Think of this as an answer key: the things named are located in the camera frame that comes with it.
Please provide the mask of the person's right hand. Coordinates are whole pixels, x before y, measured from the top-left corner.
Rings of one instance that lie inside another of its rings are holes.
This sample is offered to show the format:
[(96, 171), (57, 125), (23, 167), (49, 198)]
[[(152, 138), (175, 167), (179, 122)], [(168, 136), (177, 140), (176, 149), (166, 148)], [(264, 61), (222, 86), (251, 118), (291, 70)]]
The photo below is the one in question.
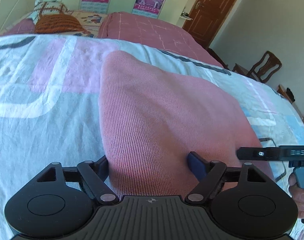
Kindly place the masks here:
[(290, 236), (293, 239), (304, 239), (304, 224), (302, 223), (302, 219), (304, 218), (304, 189), (301, 189), (297, 185), (294, 173), (291, 173), (289, 176), (288, 183), (288, 192), (298, 207), (298, 219), (290, 233)]

